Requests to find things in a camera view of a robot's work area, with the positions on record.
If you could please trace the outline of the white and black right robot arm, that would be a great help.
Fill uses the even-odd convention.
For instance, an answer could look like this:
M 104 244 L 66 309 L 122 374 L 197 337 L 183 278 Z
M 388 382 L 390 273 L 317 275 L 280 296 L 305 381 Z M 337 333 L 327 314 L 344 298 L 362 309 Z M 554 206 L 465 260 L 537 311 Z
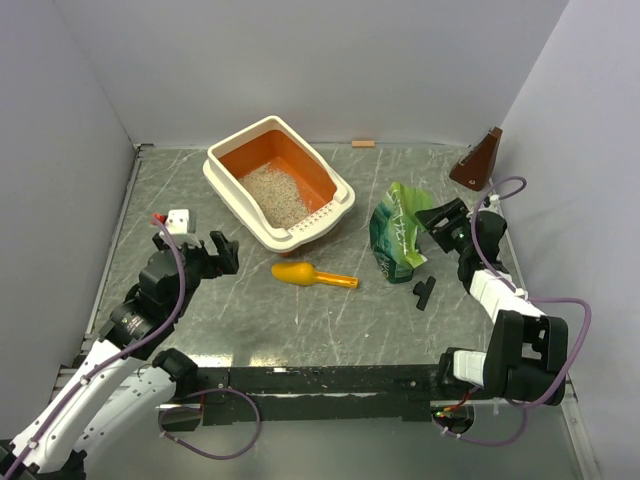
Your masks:
M 513 289 L 512 277 L 499 259 L 506 220 L 482 210 L 472 222 L 459 198 L 419 211 L 416 219 L 444 252 L 458 253 L 458 278 L 493 324 L 486 351 L 450 347 L 440 356 L 440 393 L 454 399 L 478 387 L 510 401 L 560 404 L 566 378 L 558 386 L 553 382 L 567 360 L 568 326 Z

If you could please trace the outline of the green litter bag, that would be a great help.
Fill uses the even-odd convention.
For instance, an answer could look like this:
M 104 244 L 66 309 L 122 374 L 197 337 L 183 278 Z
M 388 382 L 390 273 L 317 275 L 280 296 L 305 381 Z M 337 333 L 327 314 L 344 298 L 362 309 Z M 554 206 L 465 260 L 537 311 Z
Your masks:
M 416 213 L 432 206 L 427 191 L 393 182 L 374 209 L 369 221 L 370 247 L 389 283 L 410 281 L 427 261 L 418 246 L 418 234 L 425 228 Z

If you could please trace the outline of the yellow plastic litter scoop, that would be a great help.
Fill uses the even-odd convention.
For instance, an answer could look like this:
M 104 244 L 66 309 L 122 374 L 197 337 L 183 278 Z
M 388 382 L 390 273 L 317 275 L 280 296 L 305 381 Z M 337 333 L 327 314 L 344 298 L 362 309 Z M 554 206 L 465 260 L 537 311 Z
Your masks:
M 326 284 L 344 288 L 357 288 L 355 277 L 321 272 L 308 262 L 277 263 L 271 268 L 272 275 L 279 281 L 299 286 Z

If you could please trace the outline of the black bag clip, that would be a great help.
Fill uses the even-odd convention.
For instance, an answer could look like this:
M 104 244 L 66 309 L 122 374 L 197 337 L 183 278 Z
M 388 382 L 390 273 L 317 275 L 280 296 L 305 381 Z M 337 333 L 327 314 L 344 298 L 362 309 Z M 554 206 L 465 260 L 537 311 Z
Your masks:
M 416 308 L 420 311 L 424 311 L 430 300 L 434 287 L 436 285 L 436 278 L 429 276 L 425 281 L 418 281 L 412 290 L 412 293 L 417 297 Z

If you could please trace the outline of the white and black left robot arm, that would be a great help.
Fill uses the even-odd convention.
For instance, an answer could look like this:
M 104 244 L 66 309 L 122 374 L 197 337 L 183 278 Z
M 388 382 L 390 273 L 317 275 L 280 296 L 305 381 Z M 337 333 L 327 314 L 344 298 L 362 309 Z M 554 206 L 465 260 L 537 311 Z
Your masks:
M 72 379 L 27 428 L 2 442 L 4 478 L 52 474 L 78 458 L 75 446 L 82 436 L 93 435 L 91 421 L 173 332 L 201 281 L 238 271 L 238 242 L 220 231 L 209 236 L 217 250 L 214 255 L 202 241 L 190 245 L 177 243 L 165 231 L 154 235 L 156 252 L 124 301 L 112 310 Z

